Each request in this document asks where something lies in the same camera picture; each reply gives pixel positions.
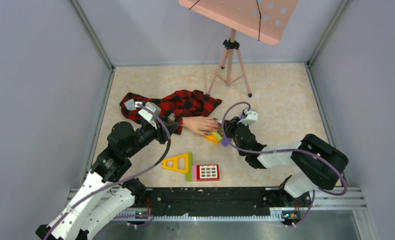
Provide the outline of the nail polish bottle grey cap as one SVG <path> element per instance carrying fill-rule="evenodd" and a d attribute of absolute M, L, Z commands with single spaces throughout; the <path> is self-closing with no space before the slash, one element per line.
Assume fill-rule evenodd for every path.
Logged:
<path fill-rule="evenodd" d="M 168 125 L 172 125 L 176 122 L 176 117 L 174 113 L 170 113 L 169 116 L 167 117 L 167 123 Z"/>

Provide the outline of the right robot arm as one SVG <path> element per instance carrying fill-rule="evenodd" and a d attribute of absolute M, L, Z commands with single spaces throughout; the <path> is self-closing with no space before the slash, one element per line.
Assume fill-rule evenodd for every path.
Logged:
<path fill-rule="evenodd" d="M 292 206 L 302 194 L 312 190 L 332 190 L 349 163 L 344 153 L 312 133 L 293 144 L 270 147 L 259 143 L 239 117 L 224 121 L 221 130 L 254 169 L 299 168 L 299 173 L 287 177 L 280 185 L 278 198 L 285 206 Z"/>

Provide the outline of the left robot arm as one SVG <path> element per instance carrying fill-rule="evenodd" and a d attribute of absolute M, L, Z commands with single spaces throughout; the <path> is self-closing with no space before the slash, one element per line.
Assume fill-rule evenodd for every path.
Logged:
<path fill-rule="evenodd" d="M 127 186 L 98 203 L 109 189 L 122 183 L 122 176 L 132 166 L 132 156 L 154 140 L 169 147 L 168 138 L 179 126 L 178 122 L 168 123 L 165 132 L 162 126 L 148 122 L 138 129 L 127 121 L 116 123 L 107 137 L 108 146 L 97 156 L 82 186 L 59 216 L 37 228 L 36 235 L 41 240 L 91 240 L 120 212 L 143 205 L 144 186 L 134 176 Z"/>

